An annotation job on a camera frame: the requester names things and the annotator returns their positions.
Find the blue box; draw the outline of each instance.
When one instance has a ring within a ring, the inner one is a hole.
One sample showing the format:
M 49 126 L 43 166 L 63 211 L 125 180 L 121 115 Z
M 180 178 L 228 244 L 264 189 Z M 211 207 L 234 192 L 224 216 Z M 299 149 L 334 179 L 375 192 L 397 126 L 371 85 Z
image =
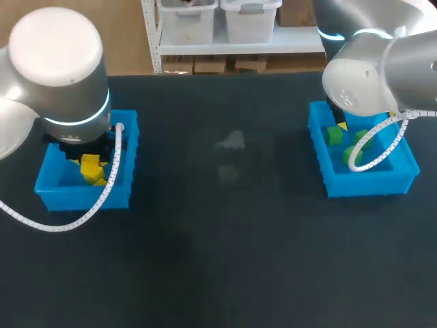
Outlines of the blue box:
M 309 130 L 328 197 L 395 195 L 408 192 L 420 170 L 405 138 L 387 159 L 368 171 L 352 172 L 342 161 L 344 150 L 353 145 L 354 134 L 363 129 L 370 130 L 387 119 L 387 114 L 362 118 L 345 113 L 349 131 L 343 132 L 342 144 L 327 146 L 324 134 L 326 128 L 336 125 L 333 113 L 324 101 L 313 102 L 310 108 Z M 373 145 L 364 150 L 362 164 L 380 156 L 398 132 L 398 124 L 392 124 L 379 132 L 374 137 Z
M 137 112 L 112 110 L 111 123 L 124 124 L 123 140 L 126 149 L 115 184 L 102 208 L 129 208 L 130 188 L 133 181 L 135 159 L 138 146 Z M 105 166 L 105 176 L 109 176 L 112 162 Z M 90 186 L 81 175 L 80 166 L 66 159 L 65 154 L 50 143 L 42 162 L 35 192 L 41 197 L 49 211 L 89 210 L 100 197 L 104 187 Z

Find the green block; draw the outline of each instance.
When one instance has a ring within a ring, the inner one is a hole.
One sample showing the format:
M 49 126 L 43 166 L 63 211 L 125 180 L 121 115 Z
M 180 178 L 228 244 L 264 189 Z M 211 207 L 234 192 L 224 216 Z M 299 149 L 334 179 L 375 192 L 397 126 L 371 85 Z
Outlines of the green block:
M 357 133 L 355 133 L 355 137 L 354 137 L 354 145 L 356 145 L 358 143 L 358 141 L 361 140 L 361 138 L 363 138 L 366 133 L 368 132 L 368 130 L 361 130 Z M 371 138 L 368 142 L 366 142 L 366 144 L 361 148 L 362 150 L 368 149 L 368 147 L 370 147 L 373 144 L 373 138 Z
M 339 145 L 343 141 L 343 131 L 339 126 L 330 126 L 326 129 L 325 137 L 328 146 Z
M 349 157 L 350 157 L 354 148 L 355 148 L 355 146 L 350 146 L 343 153 L 343 163 L 345 163 L 346 165 L 349 164 Z M 363 154 L 364 154 L 364 152 L 362 150 L 360 150 L 358 155 L 356 156 L 355 165 L 360 165 L 361 161 L 363 160 Z

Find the yellow block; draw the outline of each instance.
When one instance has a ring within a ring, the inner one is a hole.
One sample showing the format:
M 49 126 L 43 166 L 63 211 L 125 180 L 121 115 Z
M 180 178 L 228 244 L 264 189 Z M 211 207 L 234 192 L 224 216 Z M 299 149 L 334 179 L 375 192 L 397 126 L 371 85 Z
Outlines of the yellow block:
M 103 185 L 104 170 L 100 164 L 100 156 L 84 154 L 81 158 L 81 174 L 91 185 Z
M 338 126 L 340 126 L 343 130 L 348 130 L 348 124 L 346 122 L 338 123 Z

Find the white coiled cable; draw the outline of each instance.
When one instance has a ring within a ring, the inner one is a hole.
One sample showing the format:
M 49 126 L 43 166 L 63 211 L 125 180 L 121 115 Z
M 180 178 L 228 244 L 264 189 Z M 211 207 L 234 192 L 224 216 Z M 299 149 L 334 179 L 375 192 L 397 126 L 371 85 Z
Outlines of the white coiled cable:
M 102 194 L 97 199 L 97 202 L 91 207 L 91 209 L 86 212 L 80 219 L 77 219 L 75 222 L 66 224 L 66 225 L 45 225 L 35 221 L 32 221 L 21 214 L 17 213 L 15 210 L 11 209 L 8 205 L 3 203 L 0 200 L 0 209 L 4 210 L 7 214 L 9 214 L 14 219 L 20 221 L 26 226 L 33 227 L 38 230 L 46 231 L 46 232 L 65 232 L 76 229 L 77 227 L 83 225 L 86 221 L 88 221 L 99 208 L 103 205 L 104 201 L 108 198 L 109 193 L 115 183 L 115 177 L 117 176 L 120 158 L 122 155 L 122 132 L 124 130 L 124 125 L 122 123 L 117 123 L 115 125 L 115 151 L 114 151 L 114 159 L 111 168 L 111 173 L 109 174 L 108 183 L 103 189 Z
M 429 118 L 435 118 L 437 117 L 437 112 L 435 111 L 420 111 L 420 110 L 414 110 L 414 111 L 406 111 L 404 113 L 405 119 L 402 117 L 399 117 L 398 115 L 395 115 L 391 118 L 386 119 L 385 121 L 379 123 L 377 126 L 375 126 L 373 129 L 371 129 L 366 135 L 361 138 L 360 141 L 355 145 L 353 151 L 350 154 L 349 157 L 349 168 L 353 172 L 363 172 L 367 171 L 368 169 L 371 169 L 372 167 L 375 167 L 377 164 L 381 163 L 383 160 L 387 158 L 389 154 L 394 151 L 394 149 L 397 147 L 399 142 L 402 140 L 402 137 L 404 136 L 405 130 L 407 129 L 407 125 L 409 120 L 415 119 L 415 118 L 422 118 L 422 117 L 429 117 Z M 360 152 L 361 148 L 376 134 L 378 134 L 381 130 L 384 130 L 386 127 L 398 122 L 402 121 L 401 129 L 397 133 L 397 136 L 395 140 L 391 143 L 391 145 L 375 160 L 372 162 L 362 165 L 362 166 L 355 166 L 355 160 L 358 156 L 358 153 Z

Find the black table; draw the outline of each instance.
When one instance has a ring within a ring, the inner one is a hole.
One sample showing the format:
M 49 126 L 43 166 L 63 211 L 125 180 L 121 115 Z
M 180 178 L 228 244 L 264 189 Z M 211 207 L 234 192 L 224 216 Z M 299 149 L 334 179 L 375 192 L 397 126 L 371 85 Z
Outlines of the black table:
M 437 326 L 436 122 L 406 133 L 409 195 L 328 200 L 306 127 L 319 74 L 110 84 L 139 114 L 131 209 L 65 234 L 0 214 L 1 327 Z M 244 149 L 217 147 L 232 131 Z M 33 193 L 41 133 L 0 162 L 0 199 L 66 223 L 80 213 Z

